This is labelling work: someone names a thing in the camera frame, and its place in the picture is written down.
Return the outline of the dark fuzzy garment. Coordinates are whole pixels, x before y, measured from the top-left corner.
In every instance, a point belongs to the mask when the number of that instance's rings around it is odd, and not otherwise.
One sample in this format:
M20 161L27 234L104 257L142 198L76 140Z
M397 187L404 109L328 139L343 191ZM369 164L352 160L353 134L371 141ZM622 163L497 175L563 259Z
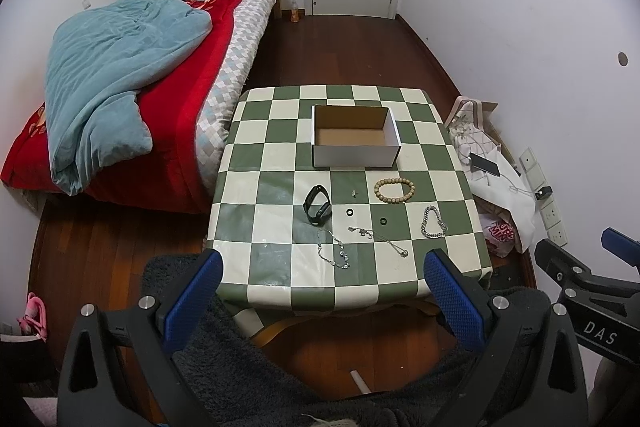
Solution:
M176 277L191 268L195 255L152 258L144 268L143 295L160 297ZM513 288L504 296L516 305L536 312L536 326L550 299L542 291ZM497 389L487 416L510 413L526 400L525 372L533 368L534 346L539 334L524 335L515 345L513 359ZM308 386L243 337L227 309L216 296L209 299L204 315L186 349L171 355L179 374L207 413L221 426L435 426L437 414L455 398L457 387L474 369L478 357L455 347L431 372L394 391L360 395L344 400L320 398Z

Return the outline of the black charger plug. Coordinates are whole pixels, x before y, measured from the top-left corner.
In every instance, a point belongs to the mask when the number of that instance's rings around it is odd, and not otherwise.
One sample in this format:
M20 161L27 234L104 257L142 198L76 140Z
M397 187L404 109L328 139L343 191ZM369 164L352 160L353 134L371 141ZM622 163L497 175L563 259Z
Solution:
M553 194L552 187L550 185L544 185L535 192L535 198L537 200L545 200Z

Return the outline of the black smartphone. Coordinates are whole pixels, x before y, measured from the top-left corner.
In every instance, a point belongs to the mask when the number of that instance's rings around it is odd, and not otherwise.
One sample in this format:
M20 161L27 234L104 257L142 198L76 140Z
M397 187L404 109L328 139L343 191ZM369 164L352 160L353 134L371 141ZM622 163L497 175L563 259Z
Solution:
M470 165L473 170L480 170L491 174L491 176L501 176L498 165L485 157L469 153Z

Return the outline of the green white checkered tablecloth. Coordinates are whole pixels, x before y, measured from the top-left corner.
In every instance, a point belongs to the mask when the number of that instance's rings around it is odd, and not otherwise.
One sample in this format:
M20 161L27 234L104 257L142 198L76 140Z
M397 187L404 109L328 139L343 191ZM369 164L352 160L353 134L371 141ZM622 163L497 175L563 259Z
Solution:
M401 139L393 167L314 168L314 105L390 109ZM303 210L317 184L332 204L323 227ZM487 282L491 274L469 184L442 118L419 89L245 92L222 154L208 240L224 262L219 297L241 309L333 311L422 297L424 257L436 248L467 277Z

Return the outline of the black fitness band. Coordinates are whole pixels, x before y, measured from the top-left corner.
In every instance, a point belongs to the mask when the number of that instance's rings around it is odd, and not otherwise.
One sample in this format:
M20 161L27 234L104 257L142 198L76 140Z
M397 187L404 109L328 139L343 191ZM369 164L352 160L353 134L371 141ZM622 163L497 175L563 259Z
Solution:
M328 190L321 184L314 185L303 202L308 222L314 227L323 227L332 217L332 204Z

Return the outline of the white patterned bag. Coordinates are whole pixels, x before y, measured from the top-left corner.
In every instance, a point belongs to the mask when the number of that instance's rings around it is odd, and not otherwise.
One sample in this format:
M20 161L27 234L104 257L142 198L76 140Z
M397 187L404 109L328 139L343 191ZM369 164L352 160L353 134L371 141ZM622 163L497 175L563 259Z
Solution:
M445 127L478 207L486 242L504 258L532 245L536 199L490 133L489 116L496 107L459 96Z

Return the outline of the red white plastic bag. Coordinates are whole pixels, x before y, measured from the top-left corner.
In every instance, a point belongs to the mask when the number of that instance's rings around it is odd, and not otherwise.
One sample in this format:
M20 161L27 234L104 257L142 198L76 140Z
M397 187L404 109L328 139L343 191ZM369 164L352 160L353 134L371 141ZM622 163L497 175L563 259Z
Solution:
M512 225L489 212L480 212L478 217L489 251L500 258L510 254L515 247L515 231Z

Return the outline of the white power strip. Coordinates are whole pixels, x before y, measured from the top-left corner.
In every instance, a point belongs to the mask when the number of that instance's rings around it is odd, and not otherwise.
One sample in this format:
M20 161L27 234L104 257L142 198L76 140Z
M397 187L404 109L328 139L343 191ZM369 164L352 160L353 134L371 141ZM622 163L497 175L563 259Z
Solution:
M555 204L553 188L548 182L544 169L539 164L533 150L527 147L521 153L518 161L523 168L530 191L533 192L537 210L548 239L551 239L553 243L560 247L567 246L568 236L559 207Z

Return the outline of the pink slipper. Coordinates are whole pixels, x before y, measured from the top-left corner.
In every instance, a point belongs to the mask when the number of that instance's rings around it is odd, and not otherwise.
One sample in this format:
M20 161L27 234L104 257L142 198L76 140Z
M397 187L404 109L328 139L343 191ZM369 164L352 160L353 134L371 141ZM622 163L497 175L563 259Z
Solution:
M47 340L47 315L46 306L41 298L34 293L29 293L26 297L25 312L17 319L21 334L25 336L37 335L43 340Z

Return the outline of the teal blanket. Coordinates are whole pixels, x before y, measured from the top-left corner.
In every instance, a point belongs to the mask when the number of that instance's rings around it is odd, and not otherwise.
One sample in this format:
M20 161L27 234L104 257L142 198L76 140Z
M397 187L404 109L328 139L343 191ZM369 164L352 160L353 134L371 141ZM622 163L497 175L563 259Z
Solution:
M188 58L213 28L181 0L117 0L55 31L44 75L52 182L76 195L106 167L149 154L138 93Z

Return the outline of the red bed sheet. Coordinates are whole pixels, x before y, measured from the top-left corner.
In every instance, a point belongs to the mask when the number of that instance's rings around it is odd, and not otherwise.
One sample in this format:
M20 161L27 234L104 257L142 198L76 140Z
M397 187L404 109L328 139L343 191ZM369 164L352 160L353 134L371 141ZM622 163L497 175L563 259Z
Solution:
M104 168L76 195L173 212L200 213L208 207L210 194L195 157L195 126L230 41L232 11L241 0L181 1L207 12L213 28L180 65L138 93L141 117L152 134L151 152ZM65 194L50 176L44 100L14 140L1 180L18 191Z

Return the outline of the white cardboard box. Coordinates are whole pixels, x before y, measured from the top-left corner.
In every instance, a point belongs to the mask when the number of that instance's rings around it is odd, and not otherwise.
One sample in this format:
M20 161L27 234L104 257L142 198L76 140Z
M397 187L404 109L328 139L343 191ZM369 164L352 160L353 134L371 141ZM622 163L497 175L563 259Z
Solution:
M390 169L401 150L396 120L383 106L312 106L310 144L318 169Z

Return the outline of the orange bottle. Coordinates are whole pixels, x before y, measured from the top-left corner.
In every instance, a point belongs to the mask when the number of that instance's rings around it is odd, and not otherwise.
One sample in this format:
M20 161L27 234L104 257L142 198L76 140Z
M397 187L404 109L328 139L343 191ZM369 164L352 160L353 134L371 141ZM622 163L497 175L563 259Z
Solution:
M295 1L291 3L290 21L294 24L299 22L299 7Z

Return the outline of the checkered grey white mattress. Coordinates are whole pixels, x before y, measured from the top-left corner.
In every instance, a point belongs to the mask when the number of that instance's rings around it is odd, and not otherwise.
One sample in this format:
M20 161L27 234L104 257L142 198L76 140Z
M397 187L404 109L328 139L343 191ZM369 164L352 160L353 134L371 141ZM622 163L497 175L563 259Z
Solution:
M195 126L195 157L206 191L213 195L232 116L253 66L258 44L277 0L241 0L231 15L231 37Z

